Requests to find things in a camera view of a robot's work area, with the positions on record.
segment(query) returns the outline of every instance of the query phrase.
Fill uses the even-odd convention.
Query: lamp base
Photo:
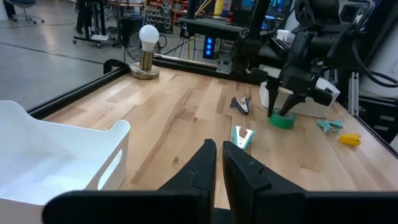
[[[139,68],[139,62],[130,64],[130,74],[133,77],[150,80],[159,77],[160,70],[156,66],[152,66],[149,71],[143,71]]]

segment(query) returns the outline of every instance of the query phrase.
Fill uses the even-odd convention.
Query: wooden tabletop
[[[229,107],[234,96],[251,96],[247,116]],[[235,125],[256,131],[248,153],[307,190],[396,190],[398,160],[338,103],[327,118],[342,119],[340,134],[359,133],[363,143],[341,144],[338,134],[324,134],[316,119],[307,116],[298,116],[291,130],[273,127],[260,104],[259,86],[161,68],[157,80],[125,75],[46,120],[101,130],[119,119],[128,121],[122,190],[158,189],[204,139],[212,138],[218,147],[215,206],[228,208],[221,146],[225,140],[232,141]]]

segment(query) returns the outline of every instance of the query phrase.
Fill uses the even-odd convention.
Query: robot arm
[[[281,116],[295,105],[305,102],[306,97],[322,105],[331,103],[331,93],[316,87],[324,67],[318,72],[314,68],[319,61],[329,69],[346,66],[353,25],[342,23],[338,10],[338,0],[296,0],[295,15],[301,26],[295,30],[295,40],[279,77],[267,77],[268,116],[272,114],[279,87],[293,92],[280,110]],[[252,69],[252,73],[265,75],[258,68]]]

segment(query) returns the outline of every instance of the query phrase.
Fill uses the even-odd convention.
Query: yellow plastic clip
[[[361,137],[360,134],[342,134],[340,142],[350,146],[358,146],[361,144]]]

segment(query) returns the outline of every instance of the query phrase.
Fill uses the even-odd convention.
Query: black metal frame
[[[195,63],[195,61],[186,60],[175,60],[170,57],[154,57],[153,64],[160,67],[171,68],[175,70],[182,70],[191,73],[197,73],[200,75],[207,75],[214,78],[222,78],[226,80],[232,80],[237,82],[248,83],[252,85],[260,85],[260,82],[248,80],[245,76],[237,77],[232,75],[226,75],[217,72],[216,66],[204,65],[201,63]]]
[[[74,101],[79,100],[80,98],[83,98],[91,92],[99,89],[105,84],[108,84],[109,82],[129,73],[129,71],[128,64],[120,63],[117,60],[108,60],[104,63],[104,75],[101,78],[97,78],[92,82],[86,83],[78,88],[56,96],[51,100],[27,110],[27,112],[36,119],[43,119],[48,115],[68,106]]]

